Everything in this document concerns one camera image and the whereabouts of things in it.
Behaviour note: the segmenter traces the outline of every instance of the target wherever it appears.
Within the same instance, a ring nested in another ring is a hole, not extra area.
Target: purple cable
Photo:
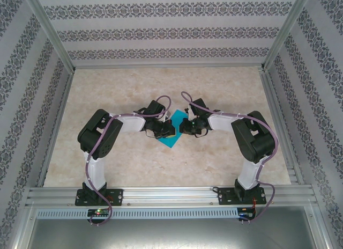
[[[275,187],[274,187],[272,184],[261,182],[261,181],[259,181],[258,179],[259,179],[259,175],[260,175],[260,173],[261,173],[261,171],[262,171],[262,169],[263,169],[263,167],[264,167],[264,164],[265,164],[268,160],[270,160],[272,157],[274,157],[274,155],[275,155],[275,154],[277,153],[277,151],[278,151],[279,141],[278,141],[278,138],[277,138],[276,134],[274,133],[274,131],[273,131],[266,123],[264,123],[263,121],[261,121],[261,120],[259,120],[259,119],[256,119],[256,118],[253,118],[253,117],[247,116],[247,115],[241,115],[241,114],[233,114],[233,113],[220,113],[220,114],[219,114],[218,112],[211,111],[211,110],[209,110],[209,109],[207,109],[207,108],[204,108],[204,107],[201,107],[201,106],[195,104],[195,103],[193,102],[193,100],[192,100],[192,96],[191,96],[189,93],[185,92],[185,91],[181,92],[181,96],[182,96],[182,98],[184,98],[189,104],[191,104],[191,105],[193,105],[193,106],[195,106],[195,107],[197,107],[197,108],[200,108],[200,109],[202,109],[202,110],[204,110],[204,111],[210,112],[210,113],[212,113],[212,114],[224,115],[224,116],[231,116],[231,117],[234,117],[234,118],[245,118],[245,119],[250,119],[250,120],[252,120],[252,121],[255,121],[255,122],[261,124],[262,126],[264,126],[264,127],[270,132],[270,134],[272,135],[272,137],[273,137],[273,139],[274,139],[274,142],[275,142],[275,149],[274,149],[273,153],[272,153],[270,156],[268,156],[267,158],[265,158],[265,159],[261,162],[261,165],[260,165],[260,167],[259,167],[259,169],[258,169],[258,171],[257,171],[257,173],[256,173],[256,177],[255,177],[255,178],[256,178],[256,181],[257,181],[259,184],[264,185],[264,186],[271,186],[272,189],[273,189],[273,193],[272,193],[272,196],[271,196],[270,199],[269,199],[269,202],[267,203],[266,207],[264,207],[264,209],[262,210],[262,212],[261,212],[258,216],[256,216],[253,220],[251,220],[251,222],[255,221],[256,219],[258,219],[258,218],[267,210],[268,206],[271,204],[271,202],[272,202],[272,200],[274,199],[274,196],[275,196]]]
[[[101,225],[104,225],[106,222],[108,222],[108,221],[110,220],[110,218],[112,217],[113,209],[112,209],[111,203],[110,203],[110,202],[109,202],[109,201],[108,201],[108,200],[107,200],[107,199],[106,199],[106,198],[105,198],[96,188],[95,188],[95,186],[93,185],[93,183],[92,183],[92,181],[91,181],[90,174],[89,174],[89,172],[88,172],[88,166],[89,166],[89,163],[90,163],[90,160],[91,160],[91,158],[92,158],[93,153],[94,153],[94,152],[96,151],[96,149],[99,147],[99,145],[100,145],[100,143],[101,143],[103,137],[105,136],[105,133],[106,133],[107,129],[109,128],[109,126],[110,126],[110,124],[112,123],[112,121],[115,120],[116,118],[119,118],[120,116],[141,116],[141,117],[143,117],[143,118],[146,118],[146,117],[154,118],[154,117],[156,117],[156,116],[160,116],[160,115],[162,115],[162,114],[165,114],[165,113],[169,110],[170,106],[172,105],[172,102],[171,102],[172,99],[171,99],[169,96],[167,96],[167,95],[162,95],[162,96],[160,96],[156,101],[158,101],[158,100],[161,99],[161,98],[167,98],[167,99],[169,100],[169,105],[168,105],[168,107],[167,107],[164,111],[162,111],[162,112],[160,112],[160,113],[158,113],[158,114],[154,114],[154,115],[142,115],[142,114],[136,114],[136,113],[125,113],[125,114],[120,114],[120,115],[115,115],[115,116],[113,116],[113,117],[108,121],[107,125],[105,126],[105,128],[104,128],[102,134],[100,135],[98,141],[96,142],[95,146],[93,147],[93,149],[91,150],[91,152],[88,154],[87,161],[86,161],[86,177],[87,177],[87,180],[88,180],[88,182],[90,183],[91,188],[97,193],[97,195],[100,196],[100,198],[102,198],[102,199],[108,204],[108,209],[109,209],[108,217],[107,217],[103,222],[96,224],[96,226],[101,226]],[[94,217],[94,215],[92,215],[91,218],[90,218],[90,224],[91,224],[91,225],[95,224],[95,223],[92,222],[93,217]]]

